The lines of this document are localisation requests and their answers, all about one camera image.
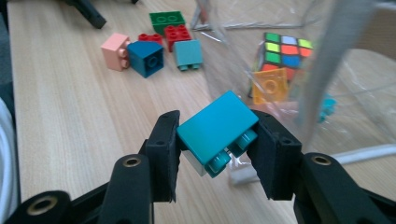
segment blue lego duplo brick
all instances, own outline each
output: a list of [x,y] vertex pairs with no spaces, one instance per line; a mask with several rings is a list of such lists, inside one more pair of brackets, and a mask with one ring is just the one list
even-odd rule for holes
[[177,41],[173,48],[177,67],[181,71],[187,70],[189,66],[198,69],[203,62],[199,40]]
[[163,46],[156,42],[136,41],[127,47],[131,67],[143,77],[163,68]]
[[210,176],[215,177],[230,161],[228,151],[239,157],[257,138],[250,128],[258,121],[232,91],[227,91],[180,125],[177,135]]

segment table surface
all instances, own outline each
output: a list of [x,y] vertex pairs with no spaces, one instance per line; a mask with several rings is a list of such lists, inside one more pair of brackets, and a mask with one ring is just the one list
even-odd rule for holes
[[[113,33],[133,41],[152,34],[150,12],[181,10],[190,21],[194,1],[92,2],[107,19],[102,30],[64,2],[8,3],[23,201],[54,189],[75,199],[106,183],[115,161],[138,152],[161,114],[178,109],[182,123],[212,100],[203,71],[179,72],[167,50],[164,69],[147,79],[108,70],[100,50]],[[155,203],[158,223],[296,222],[292,202],[268,201],[260,183],[234,187],[228,171],[200,177],[180,159],[177,203]],[[346,169],[395,199],[396,177],[384,172],[394,161]]]

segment rubik's cube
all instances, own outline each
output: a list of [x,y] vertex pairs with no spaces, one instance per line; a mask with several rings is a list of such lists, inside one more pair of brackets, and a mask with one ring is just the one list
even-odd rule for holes
[[286,68],[288,80],[292,80],[302,60],[312,52],[312,44],[306,39],[287,35],[264,33],[261,71]]

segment teal lego duplo brick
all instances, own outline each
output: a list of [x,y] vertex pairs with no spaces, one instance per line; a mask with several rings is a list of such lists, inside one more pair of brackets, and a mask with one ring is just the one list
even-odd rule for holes
[[203,62],[201,43],[196,39],[176,42],[174,54],[177,67],[181,71],[185,71],[189,67],[198,69]]
[[258,120],[232,91],[227,91],[180,125],[177,135],[183,148],[191,152],[210,176],[215,177],[230,161],[228,152],[239,157],[257,138],[250,128]]
[[168,25],[177,26],[186,24],[180,11],[149,13],[149,18],[155,32],[160,35],[164,35],[163,29]]
[[127,47],[131,67],[143,77],[163,68],[163,46],[156,42],[136,41]]

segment wooden table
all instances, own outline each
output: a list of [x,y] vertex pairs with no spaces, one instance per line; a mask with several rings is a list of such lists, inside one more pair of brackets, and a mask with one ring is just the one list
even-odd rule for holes
[[[23,201],[53,189],[75,199],[106,183],[162,113],[178,109],[182,123],[211,102],[202,70],[179,72],[167,50],[164,69],[149,78],[108,70],[100,50],[113,33],[152,34],[150,12],[181,10],[190,21],[194,1],[92,2],[107,19],[102,30],[63,2],[8,3]],[[260,183],[233,187],[228,172],[200,177],[180,158],[177,203],[155,203],[157,223],[296,221],[292,203],[268,201]]]

